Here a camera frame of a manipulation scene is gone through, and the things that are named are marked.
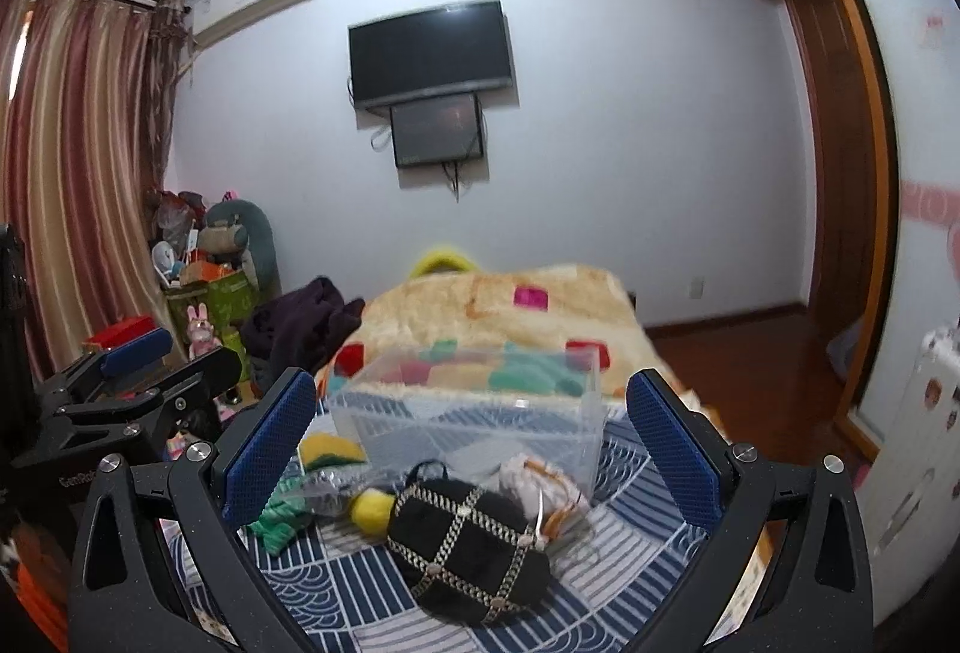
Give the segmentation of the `green knitted soft toy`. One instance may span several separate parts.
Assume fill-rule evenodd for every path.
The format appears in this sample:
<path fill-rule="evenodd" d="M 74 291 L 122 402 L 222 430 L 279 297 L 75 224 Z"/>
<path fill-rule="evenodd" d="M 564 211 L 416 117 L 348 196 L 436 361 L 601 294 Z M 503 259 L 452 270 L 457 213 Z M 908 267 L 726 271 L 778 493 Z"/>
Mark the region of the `green knitted soft toy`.
<path fill-rule="evenodd" d="M 313 510 L 301 494 L 302 481 L 302 476 L 281 479 L 260 515 L 247 525 L 268 555 L 280 555 L 313 521 Z"/>

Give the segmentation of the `yellow felt ball toy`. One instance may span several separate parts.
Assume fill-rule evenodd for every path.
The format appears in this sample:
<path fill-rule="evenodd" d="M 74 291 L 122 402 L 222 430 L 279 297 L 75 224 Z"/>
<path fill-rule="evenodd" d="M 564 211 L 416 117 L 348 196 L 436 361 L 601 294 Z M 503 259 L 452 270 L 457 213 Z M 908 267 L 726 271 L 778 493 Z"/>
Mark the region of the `yellow felt ball toy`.
<path fill-rule="evenodd" d="M 394 494 L 370 487 L 352 500 L 348 516 L 366 538 L 382 539 L 389 529 L 394 504 Z"/>

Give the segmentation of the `white orange drawstring pouch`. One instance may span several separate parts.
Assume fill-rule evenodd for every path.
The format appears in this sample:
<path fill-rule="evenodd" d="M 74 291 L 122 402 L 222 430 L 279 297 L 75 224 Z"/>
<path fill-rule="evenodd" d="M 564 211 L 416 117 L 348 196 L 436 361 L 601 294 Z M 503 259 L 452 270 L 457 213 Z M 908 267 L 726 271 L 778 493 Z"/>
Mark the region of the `white orange drawstring pouch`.
<path fill-rule="evenodd" d="M 558 466 L 539 456 L 512 456 L 498 469 L 500 492 L 521 507 L 535 534 L 545 543 L 563 538 L 587 515 L 586 495 Z"/>

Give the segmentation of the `yellow green sponge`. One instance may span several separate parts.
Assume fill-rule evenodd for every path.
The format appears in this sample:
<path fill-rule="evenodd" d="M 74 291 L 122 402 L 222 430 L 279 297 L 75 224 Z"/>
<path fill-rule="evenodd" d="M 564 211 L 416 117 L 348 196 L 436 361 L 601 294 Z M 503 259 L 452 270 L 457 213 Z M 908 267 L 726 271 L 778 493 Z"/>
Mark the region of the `yellow green sponge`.
<path fill-rule="evenodd" d="M 313 472 L 332 466 L 363 465 L 363 448 L 335 433 L 313 432 L 302 438 L 298 447 L 302 471 Z"/>

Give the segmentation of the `red flat box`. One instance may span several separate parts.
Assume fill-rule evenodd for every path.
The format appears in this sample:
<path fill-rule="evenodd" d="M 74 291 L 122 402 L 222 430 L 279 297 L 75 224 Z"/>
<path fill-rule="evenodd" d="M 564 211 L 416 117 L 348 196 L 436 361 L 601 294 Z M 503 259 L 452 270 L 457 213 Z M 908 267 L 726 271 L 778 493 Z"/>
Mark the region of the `red flat box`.
<path fill-rule="evenodd" d="M 86 338 L 82 348 L 88 352 L 110 351 L 140 338 L 155 328 L 155 318 L 151 315 L 129 316 Z"/>

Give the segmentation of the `pink bunny doll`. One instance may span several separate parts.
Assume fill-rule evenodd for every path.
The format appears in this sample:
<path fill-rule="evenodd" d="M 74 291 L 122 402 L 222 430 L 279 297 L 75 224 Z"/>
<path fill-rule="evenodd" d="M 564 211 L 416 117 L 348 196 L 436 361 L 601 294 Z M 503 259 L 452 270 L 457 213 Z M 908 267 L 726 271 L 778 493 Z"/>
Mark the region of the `pink bunny doll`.
<path fill-rule="evenodd" d="M 208 318 L 205 304 L 187 307 L 187 352 L 195 360 L 221 346 L 212 321 Z"/>

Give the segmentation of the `green cardboard box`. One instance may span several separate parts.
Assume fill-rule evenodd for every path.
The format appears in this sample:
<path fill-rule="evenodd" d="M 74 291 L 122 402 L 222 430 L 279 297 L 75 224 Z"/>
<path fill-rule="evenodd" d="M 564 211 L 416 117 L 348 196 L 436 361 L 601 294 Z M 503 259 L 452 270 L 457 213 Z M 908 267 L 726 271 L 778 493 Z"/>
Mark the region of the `green cardboard box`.
<path fill-rule="evenodd" d="M 189 311 L 199 313 L 205 308 L 206 321 L 212 325 L 213 334 L 221 339 L 225 331 L 239 330 L 259 303 L 260 295 L 244 272 L 238 271 L 217 281 L 192 282 L 189 286 L 167 289 L 164 299 L 179 341 L 184 351 L 189 351 L 192 325 Z"/>

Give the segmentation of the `dark purple clothing pile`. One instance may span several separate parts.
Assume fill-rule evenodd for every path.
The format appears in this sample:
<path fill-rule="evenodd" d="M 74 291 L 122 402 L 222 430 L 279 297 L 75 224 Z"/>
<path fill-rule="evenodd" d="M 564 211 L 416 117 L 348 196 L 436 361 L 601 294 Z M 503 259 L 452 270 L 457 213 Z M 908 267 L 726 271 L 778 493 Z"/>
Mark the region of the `dark purple clothing pile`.
<path fill-rule="evenodd" d="M 256 387 L 265 393 L 288 367 L 316 373 L 329 364 L 361 327 L 364 305 L 319 276 L 254 308 L 239 334 Z"/>

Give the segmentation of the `grey plush toy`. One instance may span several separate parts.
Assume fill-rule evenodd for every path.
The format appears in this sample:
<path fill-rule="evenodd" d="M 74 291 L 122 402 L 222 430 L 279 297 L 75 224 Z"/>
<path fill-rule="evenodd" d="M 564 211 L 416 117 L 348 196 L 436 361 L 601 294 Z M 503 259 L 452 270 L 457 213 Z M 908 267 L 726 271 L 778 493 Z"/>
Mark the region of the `grey plush toy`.
<path fill-rule="evenodd" d="M 249 284 L 267 293 L 277 285 L 274 233 L 267 215 L 245 199 L 225 199 L 205 213 L 199 250 L 220 263 L 238 263 Z"/>

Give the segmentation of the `blue white patterned cloth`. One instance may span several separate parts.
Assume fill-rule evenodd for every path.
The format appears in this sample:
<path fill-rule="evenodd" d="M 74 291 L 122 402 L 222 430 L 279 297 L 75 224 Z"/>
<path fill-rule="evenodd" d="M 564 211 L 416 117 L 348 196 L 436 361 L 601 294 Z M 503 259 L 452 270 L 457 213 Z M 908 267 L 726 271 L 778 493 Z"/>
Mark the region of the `blue white patterned cloth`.
<path fill-rule="evenodd" d="M 343 390 L 311 433 L 361 458 L 291 458 L 238 539 L 322 651 L 619 650 L 706 539 L 592 399 Z"/>

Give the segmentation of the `red striped curtain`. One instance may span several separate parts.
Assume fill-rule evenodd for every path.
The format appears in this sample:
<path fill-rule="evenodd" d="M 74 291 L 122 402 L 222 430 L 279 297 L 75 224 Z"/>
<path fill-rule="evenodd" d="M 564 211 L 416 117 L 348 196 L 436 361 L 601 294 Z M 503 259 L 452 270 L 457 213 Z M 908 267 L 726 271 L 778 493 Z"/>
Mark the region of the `red striped curtain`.
<path fill-rule="evenodd" d="M 2 0 L 2 217 L 37 377 L 125 318 L 169 321 L 148 242 L 186 40 L 176 0 Z"/>

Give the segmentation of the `clear plastic storage bin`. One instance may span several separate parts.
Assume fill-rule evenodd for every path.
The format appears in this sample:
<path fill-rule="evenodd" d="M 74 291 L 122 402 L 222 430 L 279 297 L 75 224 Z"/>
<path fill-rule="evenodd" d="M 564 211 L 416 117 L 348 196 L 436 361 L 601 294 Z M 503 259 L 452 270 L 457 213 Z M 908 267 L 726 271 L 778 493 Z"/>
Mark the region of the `clear plastic storage bin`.
<path fill-rule="evenodd" d="M 381 471 L 400 476 L 439 461 L 480 484 L 524 453 L 584 495 L 594 490 L 607 419 L 594 348 L 393 349 L 334 383 L 324 408 Z"/>

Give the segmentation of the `small wall monitor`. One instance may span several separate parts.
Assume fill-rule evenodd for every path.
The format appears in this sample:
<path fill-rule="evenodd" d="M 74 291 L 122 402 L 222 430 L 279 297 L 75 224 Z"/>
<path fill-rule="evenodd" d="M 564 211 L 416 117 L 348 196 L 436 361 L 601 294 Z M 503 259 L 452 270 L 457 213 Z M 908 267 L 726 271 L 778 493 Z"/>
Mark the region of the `small wall monitor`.
<path fill-rule="evenodd" d="M 482 107 L 475 94 L 394 105 L 391 133 L 397 169 L 462 164 L 485 157 Z"/>

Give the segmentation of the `large wall television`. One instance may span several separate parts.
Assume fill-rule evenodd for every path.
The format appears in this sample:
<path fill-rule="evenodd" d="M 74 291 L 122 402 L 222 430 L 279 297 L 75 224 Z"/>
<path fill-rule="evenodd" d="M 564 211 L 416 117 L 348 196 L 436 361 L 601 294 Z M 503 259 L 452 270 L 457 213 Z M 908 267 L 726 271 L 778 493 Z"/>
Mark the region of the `large wall television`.
<path fill-rule="evenodd" d="M 500 0 L 466 1 L 370 20 L 348 29 L 357 109 L 514 86 Z"/>

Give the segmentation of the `brown wooden door frame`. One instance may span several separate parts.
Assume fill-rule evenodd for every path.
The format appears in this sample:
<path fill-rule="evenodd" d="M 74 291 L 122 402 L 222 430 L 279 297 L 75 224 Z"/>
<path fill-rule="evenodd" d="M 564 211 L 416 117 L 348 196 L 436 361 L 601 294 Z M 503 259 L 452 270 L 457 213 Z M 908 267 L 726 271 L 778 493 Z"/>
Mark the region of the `brown wooden door frame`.
<path fill-rule="evenodd" d="M 854 419 L 884 329 L 895 256 L 896 154 L 884 65 L 864 0 L 784 0 L 804 71 L 817 185 L 809 310 L 823 338 L 857 328 L 833 426 L 866 458 Z"/>

